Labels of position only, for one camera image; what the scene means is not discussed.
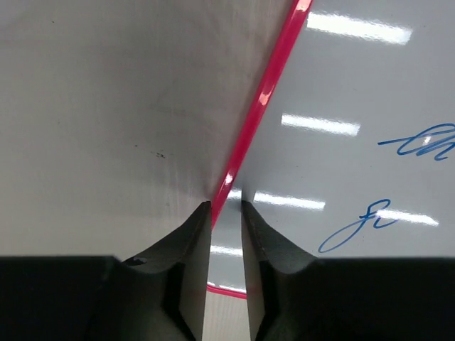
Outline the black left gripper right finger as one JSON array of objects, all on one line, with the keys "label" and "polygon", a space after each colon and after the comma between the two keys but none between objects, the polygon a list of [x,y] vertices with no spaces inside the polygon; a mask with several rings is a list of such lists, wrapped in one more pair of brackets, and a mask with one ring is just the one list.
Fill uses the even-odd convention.
[{"label": "black left gripper right finger", "polygon": [[241,203],[242,252],[252,340],[340,340],[341,324],[323,298],[316,257]]}]

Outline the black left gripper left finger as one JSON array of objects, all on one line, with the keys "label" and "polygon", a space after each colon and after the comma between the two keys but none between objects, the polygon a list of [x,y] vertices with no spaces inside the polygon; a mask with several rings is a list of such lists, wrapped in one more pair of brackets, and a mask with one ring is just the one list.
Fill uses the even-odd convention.
[{"label": "black left gripper left finger", "polygon": [[170,234],[110,264],[86,340],[201,340],[210,211],[202,202]]}]

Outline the pink framed whiteboard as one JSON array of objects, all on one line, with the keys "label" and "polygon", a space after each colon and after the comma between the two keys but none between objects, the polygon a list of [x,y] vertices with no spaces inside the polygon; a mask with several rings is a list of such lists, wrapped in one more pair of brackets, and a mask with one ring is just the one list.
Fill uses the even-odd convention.
[{"label": "pink framed whiteboard", "polygon": [[235,298],[244,201],[319,257],[453,256],[454,2],[293,1],[213,201]]}]

